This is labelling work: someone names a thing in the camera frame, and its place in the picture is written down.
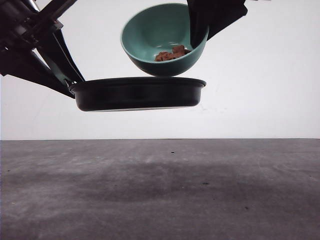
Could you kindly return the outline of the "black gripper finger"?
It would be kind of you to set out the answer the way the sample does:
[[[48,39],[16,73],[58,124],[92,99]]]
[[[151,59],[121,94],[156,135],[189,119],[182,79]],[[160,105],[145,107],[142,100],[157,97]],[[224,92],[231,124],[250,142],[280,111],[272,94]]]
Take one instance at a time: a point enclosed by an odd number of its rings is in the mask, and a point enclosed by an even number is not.
[[[189,22],[190,22],[190,44],[196,48],[203,40],[208,24],[206,12],[208,10],[207,0],[188,0]]]
[[[248,13],[245,0],[216,0],[215,8],[209,16],[207,40],[238,21]]]

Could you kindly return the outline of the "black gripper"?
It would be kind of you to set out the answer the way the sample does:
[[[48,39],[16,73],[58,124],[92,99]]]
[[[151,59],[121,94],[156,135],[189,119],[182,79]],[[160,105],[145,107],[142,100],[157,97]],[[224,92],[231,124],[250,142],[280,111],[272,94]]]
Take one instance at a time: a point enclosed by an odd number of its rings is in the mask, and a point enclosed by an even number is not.
[[[85,79],[69,52],[62,33],[63,24],[58,18],[75,3],[74,0],[51,0],[39,9],[35,0],[2,0],[0,74],[45,86],[73,99],[75,96],[65,82],[80,83]],[[49,55],[53,72],[31,51],[49,33],[52,33]]]

